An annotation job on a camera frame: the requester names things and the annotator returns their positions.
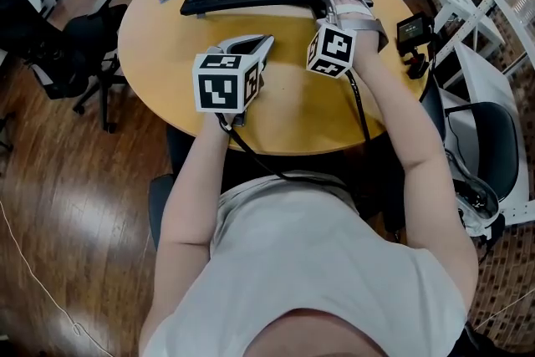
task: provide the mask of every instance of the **white cable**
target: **white cable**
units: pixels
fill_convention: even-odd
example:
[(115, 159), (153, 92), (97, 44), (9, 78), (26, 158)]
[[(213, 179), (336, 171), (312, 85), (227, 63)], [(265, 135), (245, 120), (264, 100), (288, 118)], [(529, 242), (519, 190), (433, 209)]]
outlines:
[(535, 291), (535, 287), (532, 288), (529, 292), (527, 292), (526, 294), (524, 294), (521, 298), (518, 298), (516, 301), (514, 301), (513, 303), (510, 303), (508, 304), (508, 306), (506, 306), (504, 309), (500, 309), (497, 313), (491, 315), (488, 319), (486, 319), (484, 322), (482, 323), (479, 323), (479, 326), (477, 326), (474, 330), (478, 330), (483, 324), (485, 324), (487, 321), (491, 320), (491, 319), (494, 319), (494, 317), (496, 317), (498, 314), (501, 314), (503, 311), (505, 311), (507, 308), (511, 308), (511, 306), (513, 306), (515, 303), (518, 303), (520, 302), (522, 299), (524, 299), (526, 296), (528, 296), (530, 293), (534, 292)]
[(11, 230), (11, 225), (9, 224), (9, 221), (8, 221), (8, 217), (6, 216), (6, 212), (5, 210), (3, 209), (3, 204), (2, 204), (2, 200), (0, 200), (0, 208), (2, 208), (2, 214), (3, 214), (3, 218), (4, 220), (6, 221), (6, 224), (8, 225), (8, 230), (9, 230), (9, 234), (11, 235), (11, 238), (13, 239), (13, 241), (15, 242), (15, 245), (17, 246), (17, 250), (20, 254), (20, 257), (23, 259), (24, 263), (26, 263), (26, 266), (28, 267), (28, 271), (30, 272), (30, 275), (32, 276), (32, 278), (37, 281), (37, 283), (39, 284), (39, 286), (41, 286), (41, 288), (44, 290), (44, 292), (48, 295), (48, 297), (50, 298), (50, 300), (52, 300), (53, 304), (56, 305), (56, 307), (58, 307), (58, 309), (65, 314), (65, 317), (67, 317), (67, 319), (69, 319), (69, 322), (71, 323), (71, 326), (73, 328), (73, 332), (76, 336), (81, 336), (81, 332), (84, 332), (87, 337), (89, 339), (91, 339), (91, 342), (93, 342), (94, 346), (96, 346), (98, 349), (100, 349), (100, 351), (102, 351), (103, 353), (105, 353), (106, 355), (108, 355), (109, 357), (114, 357), (112, 354), (110, 354), (108, 351), (106, 351), (96, 340), (93, 339), (93, 337), (87, 332), (87, 330), (84, 328), (84, 326), (82, 326), (82, 324), (80, 323), (76, 323), (74, 322), (74, 320), (71, 318), (71, 316), (69, 315), (69, 313), (67, 311), (65, 311), (63, 308), (61, 308), (58, 303), (54, 300), (54, 298), (52, 297), (52, 295), (50, 294), (50, 292), (47, 290), (46, 287), (43, 286), (43, 283), (41, 283), (39, 281), (39, 279), (35, 276), (35, 274), (33, 273), (33, 270), (32, 268), (30, 267), (30, 264), (28, 263), (28, 260), (26, 260), (26, 258), (24, 257), (23, 255), (23, 251), (21, 250), (20, 246), (18, 245), (18, 242), (17, 242), (17, 239), (15, 238), (15, 236), (13, 235), (13, 231)]

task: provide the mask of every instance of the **person's left arm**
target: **person's left arm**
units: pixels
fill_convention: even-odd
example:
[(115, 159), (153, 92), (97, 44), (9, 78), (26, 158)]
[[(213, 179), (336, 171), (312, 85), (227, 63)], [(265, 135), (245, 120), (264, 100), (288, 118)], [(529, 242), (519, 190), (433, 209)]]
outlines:
[(140, 355), (208, 263), (228, 140), (217, 117), (206, 114), (167, 199), (156, 254), (154, 297), (141, 330)]

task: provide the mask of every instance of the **white t-shirt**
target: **white t-shirt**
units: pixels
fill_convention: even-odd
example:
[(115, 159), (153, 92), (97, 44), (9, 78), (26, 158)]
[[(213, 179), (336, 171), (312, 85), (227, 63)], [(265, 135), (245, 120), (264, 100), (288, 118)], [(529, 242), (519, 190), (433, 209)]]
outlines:
[(447, 356), (466, 322), (430, 252), (385, 241), (337, 188), (270, 176), (222, 195), (211, 260), (144, 356), (241, 357), (293, 309), (333, 314), (390, 357)]

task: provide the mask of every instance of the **wooden table top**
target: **wooden table top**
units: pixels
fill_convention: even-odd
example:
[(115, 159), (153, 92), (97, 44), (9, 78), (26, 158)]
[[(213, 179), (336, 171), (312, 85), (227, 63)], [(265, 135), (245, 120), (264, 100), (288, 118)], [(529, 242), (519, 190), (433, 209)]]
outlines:
[[(389, 44), (381, 51), (388, 69), (403, 79), (416, 98), (427, 74), (410, 80), (395, 47), (396, 24), (412, 15), (402, 0), (373, 0)], [(262, 73), (265, 86), (247, 109), (240, 136), (257, 152), (312, 155), (364, 142), (347, 78), (307, 72), (306, 50), (315, 27), (307, 8), (271, 6), (182, 16), (184, 0), (133, 0), (119, 31), (119, 57), (131, 88), (167, 123), (190, 135), (201, 128), (195, 110), (191, 68), (196, 54), (222, 40), (246, 34), (272, 34), (275, 44)], [(359, 81), (372, 138), (385, 131), (377, 106)], [(232, 148), (238, 146), (231, 142)]]

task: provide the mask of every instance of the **chair armrest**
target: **chair armrest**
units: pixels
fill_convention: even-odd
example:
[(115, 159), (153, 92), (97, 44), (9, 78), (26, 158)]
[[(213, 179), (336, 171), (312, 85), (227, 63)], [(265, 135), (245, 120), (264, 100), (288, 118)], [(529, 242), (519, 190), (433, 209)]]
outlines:
[(166, 174), (153, 179), (149, 186), (149, 223), (156, 249), (160, 241), (161, 219), (174, 183), (173, 175)]
[(110, 2), (112, 0), (97, 0), (94, 5), (93, 9), (90, 13), (87, 14), (88, 19), (97, 18), (105, 9), (108, 8), (110, 5)]

